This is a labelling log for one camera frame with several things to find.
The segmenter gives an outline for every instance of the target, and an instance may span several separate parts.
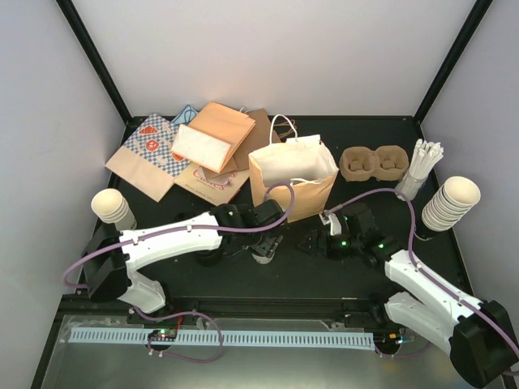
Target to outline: black metal beam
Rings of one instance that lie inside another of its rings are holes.
[[[447,78],[453,71],[454,66],[458,59],[460,59],[463,50],[465,50],[465,47],[476,31],[476,28],[478,28],[483,16],[487,13],[488,7],[492,4],[492,1],[493,0],[476,0],[469,16],[467,16],[460,32],[457,34],[456,40],[448,51],[447,57],[445,57],[435,79],[432,81],[429,90],[418,107],[418,111],[416,111],[416,114],[414,115],[414,120],[418,124],[423,122],[423,119],[431,109],[436,97],[440,94],[441,88],[444,86],[445,81],[447,81]]]
[[[115,82],[112,80],[108,69],[103,62],[101,55],[97,51],[96,46],[90,35],[88,34],[87,28],[83,24],[83,20],[79,17],[78,11],[75,9],[74,3],[72,0],[56,0],[56,3],[62,10],[62,13],[65,15],[66,20],[70,24],[72,31],[75,36],[78,38],[79,43],[83,47],[84,52],[87,54],[90,63],[94,67],[94,70],[97,73],[97,76],[103,83],[106,91],[108,92],[110,99],[112,99],[115,108],[121,115],[121,119],[128,124],[131,121],[131,114],[128,110],[126,104],[124,104],[124,100],[119,93],[119,90],[115,86]]]

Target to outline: black frame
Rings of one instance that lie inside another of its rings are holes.
[[[429,87],[426,95],[424,96],[422,103],[420,104],[416,114],[412,117],[414,121],[414,127],[417,131],[418,136],[423,137],[421,123],[423,119],[426,117],[427,113],[431,109],[432,105],[435,102],[436,97],[439,95],[442,87],[447,81],[449,75],[453,71],[454,66],[457,64],[458,59],[462,55],[465,47],[468,45],[470,38],[473,36],[476,31],[479,23],[483,19],[486,14],[488,8],[492,4],[493,0],[476,0],[474,6],[467,16],[461,30],[459,31],[456,40],[453,42],[451,49],[449,50],[447,56],[445,57],[438,73],[436,74],[431,86]],[[127,126],[127,131],[125,134],[131,133],[130,130],[132,127],[135,129],[139,123],[142,121],[141,118],[133,117],[128,110],[121,94],[119,93],[117,86],[115,85],[114,80],[112,79],[108,69],[106,68],[99,52],[97,51],[96,46],[92,38],[90,37],[83,21],[81,20],[78,11],[75,9],[74,3],[72,0],[56,0],[56,3],[62,10],[62,13],[66,17],[68,23],[70,24],[72,31],[74,32],[76,38],[84,49],[84,52],[87,54],[89,61],[92,63],[92,66],[97,73],[99,79],[101,80],[105,90],[108,92],[110,99],[114,103],[121,119]],[[112,174],[109,181],[109,187],[115,185],[116,181],[119,178]],[[433,179],[435,180],[436,187],[440,187],[439,183],[433,174]],[[452,235],[452,239],[455,242],[456,238],[454,237],[454,233],[451,230],[449,232]],[[462,262],[461,253],[457,248],[457,257],[458,260]],[[466,280],[468,280],[468,276],[466,274],[463,275]],[[229,312],[229,309],[233,312],[236,317],[255,317],[255,318],[268,318],[272,317],[270,314],[266,314],[266,310],[263,307],[263,304],[267,304],[269,306],[269,310],[272,309],[273,302],[276,302],[276,305],[280,308],[277,314],[277,317],[282,316],[283,314],[287,314],[287,317],[291,318],[333,318],[336,316],[341,316],[344,318],[345,313],[354,312],[357,314],[362,320],[362,315],[365,306],[365,301],[360,301],[354,303],[352,306],[350,303],[349,306],[345,305],[343,301],[303,301],[293,303],[293,302],[283,302],[283,301],[253,301],[253,304],[243,304],[239,299],[197,299],[196,297],[190,297],[185,299],[185,301],[181,301],[181,305],[185,305],[186,307],[190,306],[193,308],[193,304],[197,307],[199,306],[201,310],[207,312],[209,314],[213,314],[219,316],[220,312]],[[57,339],[59,328],[61,326],[63,317],[69,314],[106,314],[106,315],[128,315],[127,305],[120,302],[114,301],[109,304],[95,304],[90,302],[87,297],[81,294],[81,291],[76,291],[76,294],[66,295],[62,298],[62,301],[58,307],[58,312],[56,313],[56,317],[54,322],[50,328],[49,337],[45,344],[44,351],[41,355],[40,364],[38,365],[35,373],[34,380],[32,382],[31,388],[37,389],[40,388],[44,377],[47,366],[49,364],[50,357],[52,355],[54,349],[54,343]],[[364,324],[365,328],[369,328],[371,325],[368,322]],[[504,383],[506,387],[516,387],[513,378],[504,377]]]

